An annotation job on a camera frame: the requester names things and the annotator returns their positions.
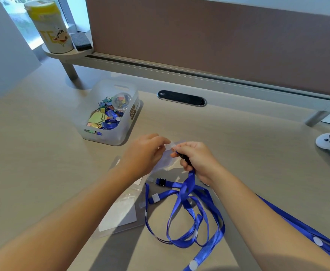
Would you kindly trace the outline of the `brown fabric divider panel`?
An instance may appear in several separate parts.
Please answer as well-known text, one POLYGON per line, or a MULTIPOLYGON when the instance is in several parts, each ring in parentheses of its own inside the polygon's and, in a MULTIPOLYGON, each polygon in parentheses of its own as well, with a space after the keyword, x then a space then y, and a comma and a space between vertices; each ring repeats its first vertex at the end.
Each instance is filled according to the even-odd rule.
POLYGON ((330 95, 330 16, 210 0, 86 0, 95 51, 330 95))

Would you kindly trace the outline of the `person's right hand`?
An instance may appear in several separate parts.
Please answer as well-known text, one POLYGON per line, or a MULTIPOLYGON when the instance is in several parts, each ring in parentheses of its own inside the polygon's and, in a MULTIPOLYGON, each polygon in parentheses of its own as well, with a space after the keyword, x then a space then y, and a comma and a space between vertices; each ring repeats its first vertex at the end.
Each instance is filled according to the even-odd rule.
POLYGON ((207 186, 213 186, 222 182, 229 174, 228 171, 217 161, 210 149, 202 142, 201 148, 201 173, 196 173, 197 178, 207 186))

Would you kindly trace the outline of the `person's left hand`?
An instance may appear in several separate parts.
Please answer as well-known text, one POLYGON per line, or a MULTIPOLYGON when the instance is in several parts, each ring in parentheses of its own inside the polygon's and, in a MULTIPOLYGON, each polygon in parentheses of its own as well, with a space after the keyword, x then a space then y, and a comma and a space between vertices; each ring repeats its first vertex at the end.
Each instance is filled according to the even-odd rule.
POLYGON ((144 136, 133 141, 123 154, 117 167, 131 178, 132 182, 149 174, 154 167, 146 164, 144 158, 144 136))

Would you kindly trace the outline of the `grey desk shelf rail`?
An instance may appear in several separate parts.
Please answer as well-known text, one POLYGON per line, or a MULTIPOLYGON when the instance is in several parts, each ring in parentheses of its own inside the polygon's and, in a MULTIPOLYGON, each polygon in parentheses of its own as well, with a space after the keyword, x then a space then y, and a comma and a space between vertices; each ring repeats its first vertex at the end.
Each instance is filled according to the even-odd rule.
POLYGON ((244 96, 247 98, 265 100, 278 104, 291 105, 299 108, 314 110, 305 120, 308 126, 314 126, 330 115, 330 96, 305 92, 290 88, 262 85, 249 81, 231 80, 205 73, 180 70, 169 66, 157 65, 150 62, 137 62, 131 59, 95 53, 93 49, 77 51, 76 49, 64 54, 51 53, 43 44, 42 49, 47 56, 58 59, 70 79, 76 79, 74 65, 142 77, 156 81, 165 81, 177 85, 201 88, 209 91, 244 96))

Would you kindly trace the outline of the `clear plastic badge holder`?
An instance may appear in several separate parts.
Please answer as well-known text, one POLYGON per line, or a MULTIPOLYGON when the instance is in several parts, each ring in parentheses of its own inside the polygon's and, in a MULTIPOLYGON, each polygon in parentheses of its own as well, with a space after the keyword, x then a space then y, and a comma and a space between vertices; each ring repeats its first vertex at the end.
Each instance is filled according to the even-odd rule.
POLYGON ((170 144, 165 145, 165 152, 163 153, 162 158, 159 160, 159 162, 156 164, 156 166, 150 173, 150 176, 152 178, 160 177, 161 173, 165 171, 170 171, 173 168, 182 168, 182 166, 180 165, 180 161, 183 158, 180 156, 173 158, 171 157, 171 154, 173 153, 172 148, 183 142, 185 142, 185 140, 180 140, 176 142, 171 141, 170 144))

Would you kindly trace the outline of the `white board panel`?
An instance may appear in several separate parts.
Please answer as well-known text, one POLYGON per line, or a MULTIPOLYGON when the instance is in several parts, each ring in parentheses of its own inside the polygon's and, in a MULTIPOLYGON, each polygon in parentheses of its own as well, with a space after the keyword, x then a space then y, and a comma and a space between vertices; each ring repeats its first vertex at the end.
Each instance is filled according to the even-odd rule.
POLYGON ((0 97, 41 66, 0 3, 0 97))

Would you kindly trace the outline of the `pile of colourful binder clips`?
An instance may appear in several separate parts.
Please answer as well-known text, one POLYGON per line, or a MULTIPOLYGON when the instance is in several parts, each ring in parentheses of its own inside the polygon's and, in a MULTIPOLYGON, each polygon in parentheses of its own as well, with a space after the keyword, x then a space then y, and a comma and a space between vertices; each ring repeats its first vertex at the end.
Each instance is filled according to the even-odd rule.
POLYGON ((121 122, 124 112, 114 110, 111 100, 113 96, 106 96, 98 103, 87 122, 87 127, 93 127, 99 130, 113 130, 121 122))

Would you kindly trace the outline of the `yellow-lidded cartoon canister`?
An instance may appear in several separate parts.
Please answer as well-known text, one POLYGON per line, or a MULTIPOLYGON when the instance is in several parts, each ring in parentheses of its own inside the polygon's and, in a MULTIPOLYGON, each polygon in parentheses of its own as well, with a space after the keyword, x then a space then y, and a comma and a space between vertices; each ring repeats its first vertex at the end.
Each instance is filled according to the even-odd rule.
POLYGON ((64 54, 74 49, 61 12, 53 0, 32 0, 24 4, 29 17, 49 52, 64 54))

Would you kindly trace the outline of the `grey felt board eraser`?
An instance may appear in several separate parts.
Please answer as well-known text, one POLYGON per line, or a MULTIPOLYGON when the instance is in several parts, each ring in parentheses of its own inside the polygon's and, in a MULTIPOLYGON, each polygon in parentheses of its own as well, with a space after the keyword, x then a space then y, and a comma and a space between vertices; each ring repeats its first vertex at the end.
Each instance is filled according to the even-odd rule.
POLYGON ((71 33, 71 40, 77 51, 91 50, 92 44, 85 33, 71 33))

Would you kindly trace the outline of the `translucent plastic storage bin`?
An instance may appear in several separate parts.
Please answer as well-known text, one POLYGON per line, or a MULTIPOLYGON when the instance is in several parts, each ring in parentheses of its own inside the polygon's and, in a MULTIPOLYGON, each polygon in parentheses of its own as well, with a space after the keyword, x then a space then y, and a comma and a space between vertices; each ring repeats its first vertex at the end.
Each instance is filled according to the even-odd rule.
POLYGON ((121 145, 135 122, 135 118, 139 113, 139 107, 139 93, 136 86, 121 81, 102 80, 81 100, 78 107, 72 113, 72 122, 81 137, 85 140, 107 145, 121 145), (126 92, 132 96, 120 124, 113 130, 99 130, 93 127, 87 127, 88 119, 91 113, 98 108, 98 103, 106 96, 114 96, 120 92, 126 92))

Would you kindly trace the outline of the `person's right forearm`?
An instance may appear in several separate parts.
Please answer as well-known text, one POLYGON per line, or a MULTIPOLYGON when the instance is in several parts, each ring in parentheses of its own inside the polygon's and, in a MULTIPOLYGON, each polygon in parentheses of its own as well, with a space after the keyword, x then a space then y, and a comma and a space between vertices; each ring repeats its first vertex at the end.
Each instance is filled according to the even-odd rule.
POLYGON ((330 271, 330 256, 222 166, 202 172, 262 271, 330 271))

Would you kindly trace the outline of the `clear round clip container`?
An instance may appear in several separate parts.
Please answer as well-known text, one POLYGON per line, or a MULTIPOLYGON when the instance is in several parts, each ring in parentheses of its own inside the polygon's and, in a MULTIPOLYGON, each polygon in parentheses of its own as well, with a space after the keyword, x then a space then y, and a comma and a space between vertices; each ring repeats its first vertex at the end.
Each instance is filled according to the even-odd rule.
POLYGON ((126 92, 120 92, 112 97, 111 104, 114 110, 124 112, 130 104, 132 96, 126 92))

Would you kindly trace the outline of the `clear badge holder with card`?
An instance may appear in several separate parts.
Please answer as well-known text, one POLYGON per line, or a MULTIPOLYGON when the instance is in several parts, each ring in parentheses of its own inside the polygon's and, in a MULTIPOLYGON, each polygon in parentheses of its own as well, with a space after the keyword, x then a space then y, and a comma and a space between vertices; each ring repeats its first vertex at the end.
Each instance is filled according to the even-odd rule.
POLYGON ((91 237, 97 239, 144 224, 145 193, 129 188, 110 207, 91 237))

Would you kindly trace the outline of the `person's left forearm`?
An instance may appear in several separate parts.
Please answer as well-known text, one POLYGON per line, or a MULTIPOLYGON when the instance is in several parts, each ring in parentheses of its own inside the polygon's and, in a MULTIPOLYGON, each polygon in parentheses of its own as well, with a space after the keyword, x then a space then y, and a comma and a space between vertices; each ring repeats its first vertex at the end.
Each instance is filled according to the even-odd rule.
POLYGON ((66 271, 119 196, 149 171, 115 167, 0 248, 0 271, 66 271))

